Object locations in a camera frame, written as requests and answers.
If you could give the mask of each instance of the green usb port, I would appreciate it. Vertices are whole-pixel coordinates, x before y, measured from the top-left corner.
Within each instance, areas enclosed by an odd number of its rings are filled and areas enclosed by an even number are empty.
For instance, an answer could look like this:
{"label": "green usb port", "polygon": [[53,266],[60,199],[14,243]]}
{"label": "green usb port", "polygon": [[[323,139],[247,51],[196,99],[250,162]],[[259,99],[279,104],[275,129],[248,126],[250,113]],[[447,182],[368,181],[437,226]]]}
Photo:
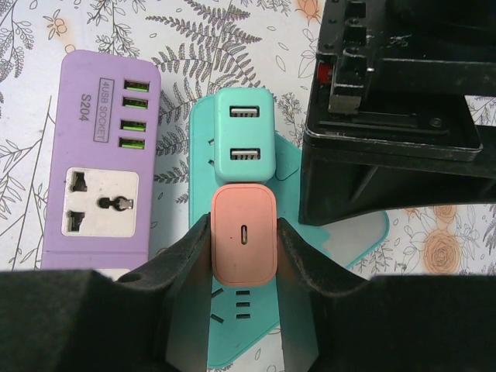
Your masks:
{"label": "green usb port", "polygon": [[148,109],[148,100],[124,97],[122,99],[122,105],[132,109]]}
{"label": "green usb port", "polygon": [[135,122],[133,120],[121,120],[121,129],[134,130],[135,132],[145,132],[145,122]]}
{"label": "green usb port", "polygon": [[139,81],[124,80],[124,89],[128,91],[149,91],[150,83],[141,83]]}
{"label": "green usb port", "polygon": [[119,147],[123,149],[143,150],[145,148],[144,139],[119,138]]}

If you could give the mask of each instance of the floral tablecloth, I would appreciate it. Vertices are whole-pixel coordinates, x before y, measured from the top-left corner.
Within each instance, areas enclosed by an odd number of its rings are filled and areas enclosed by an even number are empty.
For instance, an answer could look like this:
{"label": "floral tablecloth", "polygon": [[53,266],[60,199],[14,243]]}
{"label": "floral tablecloth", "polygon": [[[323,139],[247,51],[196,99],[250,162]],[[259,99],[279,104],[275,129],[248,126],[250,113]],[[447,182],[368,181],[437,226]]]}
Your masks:
{"label": "floral tablecloth", "polygon": [[[323,0],[0,0],[0,269],[40,268],[67,53],[138,57],[162,72],[153,254],[188,229],[188,113],[198,99],[223,87],[266,86],[277,97],[277,131],[301,145],[323,6]],[[494,125],[494,98],[468,103],[478,125]],[[496,272],[493,205],[388,214],[389,235],[353,267],[358,274]],[[226,369],[281,372],[278,329]]]}

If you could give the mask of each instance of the teal usb charger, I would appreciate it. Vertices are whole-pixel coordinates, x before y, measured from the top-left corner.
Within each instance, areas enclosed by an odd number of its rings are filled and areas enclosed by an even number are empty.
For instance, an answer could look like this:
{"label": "teal usb charger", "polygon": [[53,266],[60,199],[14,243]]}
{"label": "teal usb charger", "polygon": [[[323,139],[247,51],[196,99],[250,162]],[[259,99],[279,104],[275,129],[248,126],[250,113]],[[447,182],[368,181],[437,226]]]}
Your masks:
{"label": "teal usb charger", "polygon": [[215,176],[223,183],[269,181],[276,171],[272,93],[223,88],[214,107]]}

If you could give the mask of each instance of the black plastic holder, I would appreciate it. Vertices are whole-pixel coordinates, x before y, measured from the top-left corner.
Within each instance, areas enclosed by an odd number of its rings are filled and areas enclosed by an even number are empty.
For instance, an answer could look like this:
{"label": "black plastic holder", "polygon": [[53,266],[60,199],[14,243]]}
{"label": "black plastic holder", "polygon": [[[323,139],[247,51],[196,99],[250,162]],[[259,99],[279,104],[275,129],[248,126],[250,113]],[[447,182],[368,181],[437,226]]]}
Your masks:
{"label": "black plastic holder", "polygon": [[[494,27],[474,26],[479,38],[467,40],[464,26],[450,22],[467,4],[431,3],[325,4],[305,123],[300,223],[496,201],[496,128],[476,127],[464,98],[496,95],[496,49],[470,43],[490,39]],[[471,17],[485,24],[484,10],[495,6],[475,2]]]}

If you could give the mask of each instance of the power strip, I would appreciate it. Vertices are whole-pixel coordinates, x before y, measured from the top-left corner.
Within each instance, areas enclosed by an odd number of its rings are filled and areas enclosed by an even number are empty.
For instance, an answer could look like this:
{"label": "power strip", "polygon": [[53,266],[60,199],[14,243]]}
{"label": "power strip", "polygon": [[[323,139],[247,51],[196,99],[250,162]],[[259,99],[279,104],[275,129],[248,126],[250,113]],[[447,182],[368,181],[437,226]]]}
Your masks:
{"label": "power strip", "polygon": [[148,259],[160,74],[76,50],[62,62],[41,267],[124,273]]}
{"label": "power strip", "polygon": [[[214,121],[215,97],[210,95],[199,100],[190,114],[190,227],[205,213],[211,211],[212,198],[222,185],[222,182],[216,180],[213,166],[215,158]],[[276,174],[265,185],[276,197],[277,217],[287,219],[308,244],[329,256],[329,252],[325,251],[323,246],[332,241],[333,246],[339,248],[332,258],[338,257],[340,264],[352,267],[361,257],[384,240],[388,234],[388,215],[385,212],[375,215],[375,219],[378,220],[376,223],[370,221],[373,215],[369,215],[368,219],[363,220],[369,228],[358,233],[353,229],[353,225],[351,229],[340,223],[333,225],[335,227],[301,225],[298,222],[299,205],[295,202],[300,198],[301,150],[282,136],[276,135],[275,151]],[[364,239],[365,242],[354,239],[356,236],[363,237],[364,234],[367,236]],[[358,251],[351,249],[350,241],[352,244],[357,244]],[[350,249],[343,250],[343,246],[350,246]],[[340,257],[339,255],[343,255],[344,251],[347,252],[346,256]],[[250,306],[240,308],[237,306],[239,302],[249,302]],[[279,309],[275,280],[255,288],[232,288],[221,285],[214,278],[208,366],[221,369],[229,365],[268,334],[278,323]]]}

